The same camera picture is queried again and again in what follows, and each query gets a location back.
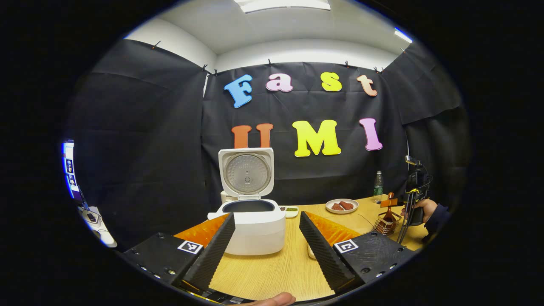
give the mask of pink letter i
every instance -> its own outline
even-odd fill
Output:
[[[368,151],[380,150],[384,146],[378,140],[378,134],[376,133],[376,127],[374,124],[376,120],[373,118],[364,118],[359,120],[359,123],[364,127],[364,132],[367,135],[367,145],[365,148]]]

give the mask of blue letter f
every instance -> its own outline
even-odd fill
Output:
[[[250,75],[243,75],[223,87],[234,98],[234,108],[238,108],[251,101],[251,96],[246,96],[244,91],[247,93],[251,92],[251,85],[246,81],[251,81],[252,79]]]

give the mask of computer screen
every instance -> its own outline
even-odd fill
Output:
[[[63,164],[64,174],[66,175],[66,185],[72,199],[82,202],[81,192],[77,185],[76,170],[73,163],[73,139],[68,139],[63,142]]]

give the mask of metal basket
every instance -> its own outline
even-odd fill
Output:
[[[378,214],[378,220],[376,220],[376,222],[374,223],[373,230],[378,231],[386,236],[389,236],[395,232],[395,229],[397,229],[397,226],[399,225],[399,221],[402,219],[402,217],[394,212],[391,212],[395,217],[397,217],[397,220],[394,222],[387,222],[381,217],[381,216],[384,216],[386,213],[387,212]]]

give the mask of white wall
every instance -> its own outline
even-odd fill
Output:
[[[217,56],[215,68],[224,71],[244,66],[285,62],[337,63],[378,70],[385,68],[398,54],[356,44],[328,39],[293,39],[265,42],[229,51]]]
[[[200,40],[185,32],[180,27],[159,18],[150,20],[132,31],[125,39],[138,40],[168,50],[184,57],[198,66],[208,64],[206,70],[213,72],[215,54]]]

